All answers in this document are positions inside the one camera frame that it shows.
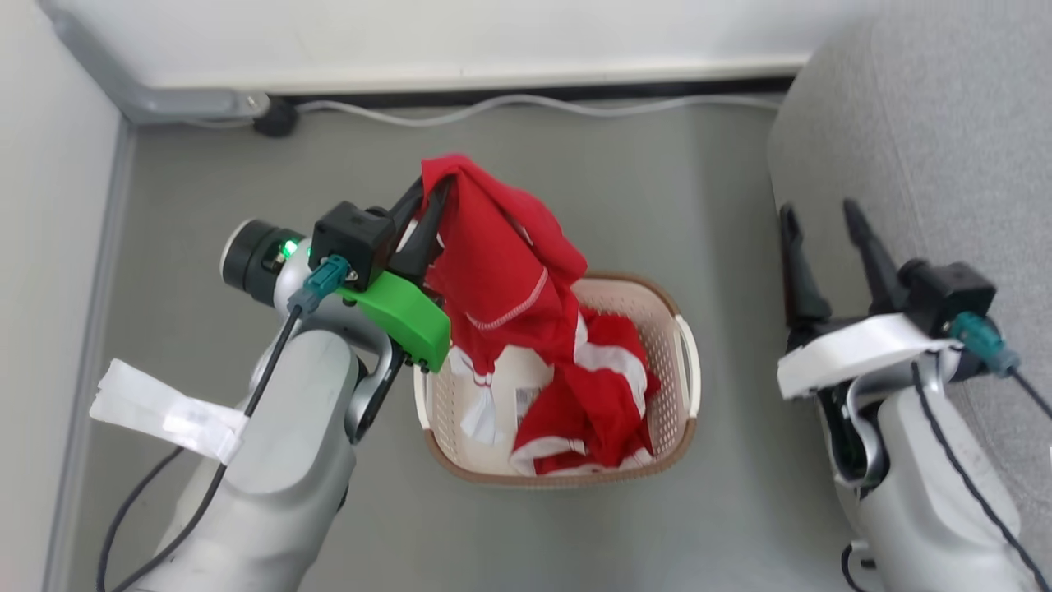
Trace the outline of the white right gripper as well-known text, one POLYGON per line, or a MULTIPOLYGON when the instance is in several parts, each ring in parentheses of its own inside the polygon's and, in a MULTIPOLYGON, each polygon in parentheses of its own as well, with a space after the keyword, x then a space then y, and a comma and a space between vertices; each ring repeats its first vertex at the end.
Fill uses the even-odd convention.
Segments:
MULTIPOLYGON (((871 317, 815 338, 778 359, 782 399, 811 397, 823 387, 881 372, 925 353, 944 356, 942 377, 952 377, 962 356, 960 342, 932 340, 899 313, 908 291, 899 282, 893 259, 856 200, 845 199, 842 209, 851 244, 863 261, 871 295, 871 317)), ((820 293, 818 282, 805 259, 803 229, 792 205, 778 210, 778 237, 787 326, 796 331, 826 322, 832 315, 832 308, 820 293)))

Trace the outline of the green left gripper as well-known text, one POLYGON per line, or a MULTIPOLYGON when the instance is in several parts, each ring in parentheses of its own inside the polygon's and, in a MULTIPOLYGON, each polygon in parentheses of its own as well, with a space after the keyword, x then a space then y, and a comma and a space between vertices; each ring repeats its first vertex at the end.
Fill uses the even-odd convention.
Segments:
POLYGON ((348 285, 335 293, 352 301, 387 336, 397 342, 417 366, 440 371, 450 352, 450 319, 420 286, 442 247, 437 243, 451 183, 438 183, 431 191, 417 178, 386 217, 399 243, 390 258, 390 272, 383 272, 365 289, 348 285))

